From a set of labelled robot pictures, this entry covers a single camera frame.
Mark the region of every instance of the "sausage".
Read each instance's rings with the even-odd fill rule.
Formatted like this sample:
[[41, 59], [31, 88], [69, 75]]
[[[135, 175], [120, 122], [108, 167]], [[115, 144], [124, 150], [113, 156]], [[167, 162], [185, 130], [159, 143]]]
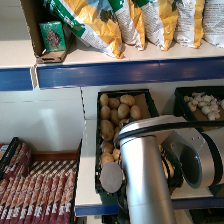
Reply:
[[66, 184], [65, 184], [62, 200], [60, 203], [57, 223], [60, 223], [60, 224], [64, 223], [64, 215], [65, 215], [65, 207], [66, 207], [66, 194], [67, 194], [67, 191], [69, 190], [69, 188], [71, 188], [71, 186], [73, 186], [74, 182], [75, 182], [75, 173], [71, 172], [69, 174]]
[[7, 186], [9, 184], [9, 181], [7, 179], [3, 179], [1, 180], [1, 185], [0, 185], [0, 201], [2, 200], [3, 198], [3, 195], [7, 189]]
[[11, 220], [11, 217], [13, 215], [14, 208], [16, 207], [16, 203], [19, 199], [19, 195], [20, 195], [20, 192], [22, 190], [22, 186], [24, 184], [24, 181], [25, 181], [24, 177], [20, 178], [19, 184], [17, 186], [16, 192], [15, 192], [14, 197], [13, 197], [13, 201], [10, 205], [9, 210], [8, 210], [8, 214], [7, 214], [7, 217], [6, 217], [5, 224], [10, 224], [10, 220]]
[[5, 190], [5, 193], [4, 193], [3, 197], [2, 197], [2, 200], [1, 200], [0, 215], [2, 215], [3, 209], [5, 207], [5, 204], [6, 204], [6, 201], [8, 199], [8, 196], [9, 196], [9, 193], [11, 191], [11, 188], [12, 188], [12, 185], [14, 183], [14, 180], [15, 180], [15, 178], [10, 178], [9, 179], [9, 184], [8, 184], [8, 186], [7, 186], [6, 190]]
[[26, 193], [29, 185], [31, 184], [31, 176], [26, 177], [23, 187], [21, 189], [19, 198], [17, 200], [16, 206], [13, 210], [13, 215], [11, 217], [11, 224], [17, 224], [19, 221], [20, 213], [22, 211], [23, 202], [26, 198]]
[[56, 191], [56, 194], [55, 194], [54, 204], [53, 204], [53, 207], [52, 207], [51, 218], [50, 218], [49, 224], [54, 224], [57, 220], [57, 216], [58, 216], [58, 212], [59, 212], [59, 206], [60, 206], [60, 203], [61, 203], [66, 179], [67, 179], [67, 177], [64, 173], [60, 174], [60, 180], [59, 180], [57, 191]]
[[44, 192], [43, 192], [43, 197], [42, 197], [38, 212], [36, 214], [34, 224], [43, 223], [44, 214], [47, 208], [47, 201], [50, 195], [52, 183], [53, 183], [53, 178], [51, 176], [47, 176], [47, 180], [46, 180], [46, 184], [45, 184]]
[[24, 200], [24, 203], [23, 203], [23, 208], [22, 208], [21, 214], [19, 216], [18, 224], [23, 224], [23, 222], [25, 220], [27, 210], [28, 210], [28, 207], [29, 207], [29, 204], [30, 204], [30, 200], [31, 200], [31, 197], [33, 195], [33, 190], [34, 190], [34, 187], [35, 187], [35, 184], [36, 184], [36, 180], [37, 180], [37, 178], [35, 176], [32, 177], [32, 179], [31, 179], [31, 182], [30, 182], [29, 187], [28, 187], [27, 192], [26, 192], [26, 197], [25, 197], [25, 200]]
[[44, 177], [44, 180], [43, 180], [43, 183], [42, 183], [42, 186], [41, 186], [41, 189], [40, 189], [40, 193], [38, 195], [38, 199], [37, 199], [36, 208], [35, 208], [35, 211], [34, 211], [33, 222], [32, 223], [35, 223], [35, 220], [37, 218], [37, 214], [39, 213], [39, 208], [40, 208], [40, 204], [41, 204], [41, 201], [42, 201], [42, 198], [43, 198], [43, 195], [44, 195], [44, 188], [45, 188], [45, 185], [46, 185], [46, 181], [47, 181], [47, 176]]
[[69, 223], [69, 218], [71, 215], [71, 203], [73, 200], [74, 185], [75, 185], [75, 172], [71, 172], [69, 175], [69, 183], [68, 183], [69, 187], [66, 192], [66, 199], [65, 199], [64, 224]]
[[22, 147], [22, 144], [19, 143], [16, 150], [15, 150], [14, 155], [12, 156], [12, 158], [9, 162], [9, 165], [5, 167], [5, 171], [4, 171], [4, 174], [3, 174], [4, 179], [9, 179], [10, 178], [9, 171], [12, 168], [12, 166], [15, 164], [16, 158], [19, 154], [19, 151], [20, 151], [21, 147]]
[[30, 200], [29, 208], [27, 210], [27, 215], [26, 215], [24, 224], [30, 224], [33, 221], [34, 211], [35, 211], [35, 208], [36, 208], [36, 203], [37, 203], [38, 196], [40, 194], [40, 190], [41, 190], [41, 187], [42, 187], [43, 180], [44, 180], [43, 175], [39, 175], [37, 177], [35, 187], [33, 189], [32, 198]]
[[31, 157], [31, 152], [28, 149], [27, 145], [25, 143], [22, 144], [22, 148], [19, 152], [19, 155], [16, 158], [16, 162], [9, 171], [10, 177], [16, 177], [19, 170], [21, 169], [21, 166], [26, 163], [28, 159]]
[[8, 214], [10, 205], [12, 204], [13, 197], [14, 197], [14, 195], [16, 193], [16, 189], [18, 187], [19, 181], [20, 181], [20, 178], [16, 177], [14, 182], [13, 182], [12, 188], [10, 190], [10, 193], [8, 195], [8, 198], [7, 198], [7, 201], [5, 203], [4, 210], [3, 210], [2, 215], [1, 215], [0, 224], [4, 224], [5, 223], [5, 219], [6, 219], [6, 216]]

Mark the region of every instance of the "black tray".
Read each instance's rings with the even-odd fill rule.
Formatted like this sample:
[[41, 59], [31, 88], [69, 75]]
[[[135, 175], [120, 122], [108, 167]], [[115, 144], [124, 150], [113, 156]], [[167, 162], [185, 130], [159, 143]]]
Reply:
[[[184, 101], [184, 96], [192, 96], [192, 93], [205, 92], [206, 95], [213, 95], [217, 99], [224, 99], [224, 86], [196, 86], [196, 87], [182, 87], [175, 90], [175, 105], [174, 115], [176, 117], [184, 117], [187, 121], [197, 121], [193, 112]], [[203, 128], [197, 128], [199, 132], [203, 132]]]
[[99, 98], [104, 93], [107, 94], [109, 98], [116, 98], [116, 97], [120, 97], [120, 96], [125, 95], [125, 94], [129, 94], [129, 95], [132, 95], [132, 96], [145, 94], [146, 103], [148, 105], [148, 110], [150, 112], [151, 117], [158, 117], [159, 113], [158, 113], [158, 111], [155, 107], [154, 101], [153, 101], [148, 89], [110, 91], [110, 92], [99, 92], [98, 93], [98, 98], [97, 98], [97, 130], [96, 130], [95, 190], [96, 190], [96, 193], [99, 193], [102, 197], [104, 197], [106, 195], [106, 196], [108, 196], [107, 199], [110, 198], [111, 200], [113, 200], [114, 194], [108, 194], [107, 192], [105, 192], [105, 190], [101, 186], [100, 179], [99, 179], [100, 178], [100, 173], [101, 173], [100, 156], [102, 154], [102, 152], [100, 150], [100, 145], [103, 141], [103, 139], [100, 136], [100, 130], [99, 130], [99, 126], [100, 126]]
[[2, 179], [5, 167], [9, 164], [18, 145], [19, 145], [19, 138], [14, 137], [11, 143], [9, 144], [7, 150], [5, 151], [2, 159], [0, 160], [0, 179]]

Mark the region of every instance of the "packaged sausage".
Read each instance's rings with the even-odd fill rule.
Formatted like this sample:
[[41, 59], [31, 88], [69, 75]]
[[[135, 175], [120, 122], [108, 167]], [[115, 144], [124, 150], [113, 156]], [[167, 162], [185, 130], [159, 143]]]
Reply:
[[0, 202], [3, 198], [3, 195], [7, 189], [7, 186], [9, 184], [9, 181], [7, 179], [3, 179], [1, 180], [1, 183], [0, 183]]
[[57, 187], [58, 187], [58, 183], [59, 183], [59, 176], [55, 175], [54, 178], [53, 178], [53, 183], [52, 183], [51, 192], [50, 192], [48, 203], [47, 203], [45, 216], [44, 216], [44, 219], [43, 219], [43, 224], [48, 224], [49, 223], [49, 220], [50, 220], [50, 217], [51, 217], [51, 212], [52, 212], [52, 207], [53, 207], [53, 204], [54, 204], [54, 198], [55, 198], [55, 194], [56, 194]]
[[224, 48], [224, 1], [205, 0], [203, 19], [204, 39], [216, 47]]
[[138, 50], [145, 48], [145, 27], [142, 11], [136, 1], [109, 0], [117, 17], [122, 40], [130, 45], [135, 45]]
[[72, 172], [68, 175], [67, 181], [65, 183], [65, 188], [63, 191], [63, 196], [61, 199], [60, 207], [59, 207], [59, 214], [57, 218], [57, 223], [64, 223], [64, 214], [65, 214], [65, 207], [66, 207], [66, 194], [69, 188], [73, 185], [72, 181], [75, 182], [75, 173]]
[[9, 184], [8, 184], [6, 190], [5, 190], [5, 193], [2, 197], [1, 204], [0, 204], [0, 216], [2, 215], [3, 209], [5, 207], [6, 201], [8, 199], [9, 194], [10, 194], [10, 191], [11, 191], [11, 188], [13, 186], [14, 180], [15, 180], [15, 178], [9, 178]]
[[137, 0], [143, 13], [146, 37], [161, 50], [167, 51], [177, 24], [176, 1]]
[[44, 180], [43, 180], [43, 183], [42, 183], [42, 186], [41, 186], [41, 189], [40, 189], [40, 193], [38, 195], [38, 199], [37, 199], [37, 203], [36, 203], [36, 208], [35, 208], [35, 211], [34, 211], [34, 216], [33, 216], [33, 224], [36, 222], [36, 217], [37, 217], [37, 214], [39, 213], [39, 208], [40, 208], [40, 204], [41, 204], [41, 201], [42, 201], [42, 198], [43, 198], [43, 195], [44, 195], [44, 188], [45, 188], [45, 185], [46, 185], [46, 181], [47, 181], [47, 176], [44, 176]]
[[12, 156], [12, 158], [9, 162], [9, 165], [5, 167], [5, 171], [4, 171], [4, 174], [3, 174], [4, 179], [9, 179], [10, 178], [9, 171], [13, 167], [13, 165], [15, 164], [16, 158], [19, 154], [19, 151], [20, 151], [21, 147], [22, 147], [22, 144], [19, 143], [16, 150], [15, 150], [14, 155]]
[[22, 190], [24, 181], [25, 181], [25, 178], [24, 177], [21, 177], [20, 180], [19, 180], [19, 183], [18, 183], [16, 192], [14, 194], [12, 203], [10, 201], [7, 201], [6, 202], [6, 205], [7, 205], [7, 203], [9, 203], [9, 210], [8, 210], [8, 214], [6, 216], [5, 224], [10, 224], [10, 222], [11, 222], [11, 218], [12, 218], [12, 215], [13, 215], [13, 211], [14, 211], [14, 209], [16, 207], [16, 203], [17, 203], [17, 201], [19, 199], [19, 195], [20, 195], [20, 192]]
[[16, 157], [15, 164], [10, 169], [8, 175], [10, 177], [16, 177], [19, 173], [21, 167], [30, 159], [31, 152], [28, 149], [27, 145], [25, 143], [22, 144], [22, 148], [19, 151], [18, 156]]
[[62, 174], [60, 174], [60, 179], [58, 182], [58, 187], [57, 187], [57, 191], [56, 191], [55, 198], [54, 198], [54, 204], [52, 207], [49, 224], [54, 224], [57, 220], [59, 206], [61, 203], [61, 199], [62, 199], [64, 187], [65, 187], [65, 182], [66, 182], [66, 176], [64, 173], [62, 173]]
[[34, 189], [33, 189], [33, 194], [32, 194], [32, 198], [30, 200], [30, 204], [27, 210], [27, 214], [26, 214], [26, 218], [24, 221], [24, 224], [30, 224], [33, 221], [33, 216], [34, 216], [34, 211], [36, 208], [36, 204], [37, 204], [37, 199], [38, 196], [40, 194], [42, 185], [43, 185], [43, 181], [44, 181], [44, 176], [43, 175], [39, 175], [37, 177]]
[[29, 208], [30, 201], [31, 201], [31, 198], [32, 198], [32, 195], [33, 195], [33, 191], [34, 191], [36, 181], [37, 181], [37, 177], [33, 176], [32, 179], [31, 179], [31, 182], [29, 184], [29, 187], [27, 189], [27, 192], [26, 192], [26, 197], [25, 197], [25, 200], [24, 200], [24, 203], [23, 203], [22, 211], [21, 211], [20, 216], [19, 216], [18, 224], [23, 224], [24, 223], [24, 220], [25, 220], [26, 215], [27, 215], [27, 210]]
[[11, 224], [17, 224], [19, 221], [20, 213], [22, 211], [23, 202], [25, 200], [29, 184], [31, 184], [31, 176], [26, 177], [26, 179], [23, 183], [23, 187], [21, 189], [19, 198], [18, 198], [18, 200], [16, 202], [16, 206], [13, 210], [13, 215], [11, 217]]
[[2, 214], [1, 214], [0, 224], [4, 224], [5, 223], [5, 219], [6, 219], [6, 216], [8, 214], [10, 205], [12, 204], [12, 201], [13, 201], [14, 195], [16, 193], [16, 189], [18, 187], [19, 181], [20, 181], [20, 178], [16, 177], [14, 182], [13, 182], [13, 185], [11, 187], [11, 190], [10, 190], [10, 193], [8, 195], [7, 201], [5, 203], [4, 210], [3, 210]]
[[53, 178], [51, 176], [47, 176], [46, 184], [44, 187], [43, 197], [42, 197], [38, 212], [36, 214], [34, 224], [38, 224], [38, 223], [42, 224], [43, 223], [44, 214], [46, 212], [47, 202], [48, 202], [48, 198], [49, 198], [49, 195], [51, 192], [52, 183], [53, 183]]
[[107, 0], [40, 0], [53, 15], [65, 22], [78, 39], [105, 54], [122, 58], [121, 33]]
[[205, 0], [177, 1], [178, 20], [175, 40], [183, 46], [198, 48], [204, 35], [202, 12]]
[[66, 191], [64, 224], [69, 224], [74, 185], [75, 185], [75, 173], [71, 172], [69, 175], [68, 190]]

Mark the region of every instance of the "snack bag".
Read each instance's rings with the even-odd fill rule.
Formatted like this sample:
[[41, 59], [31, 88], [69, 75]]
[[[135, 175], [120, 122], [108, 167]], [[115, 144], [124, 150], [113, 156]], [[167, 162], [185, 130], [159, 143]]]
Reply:
[[198, 48], [204, 35], [202, 12], [205, 0], [178, 0], [177, 28], [174, 39], [186, 47]]
[[167, 51], [177, 24], [175, 2], [171, 0], [137, 0], [143, 13], [146, 37], [161, 50]]
[[145, 28], [142, 11], [133, 0], [109, 0], [118, 20], [122, 40], [135, 45], [138, 50], [145, 47]]
[[224, 1], [205, 0], [203, 19], [204, 39], [216, 47], [224, 48]]
[[64, 21], [84, 43], [105, 54], [122, 58], [121, 33], [107, 0], [40, 0], [53, 15]]

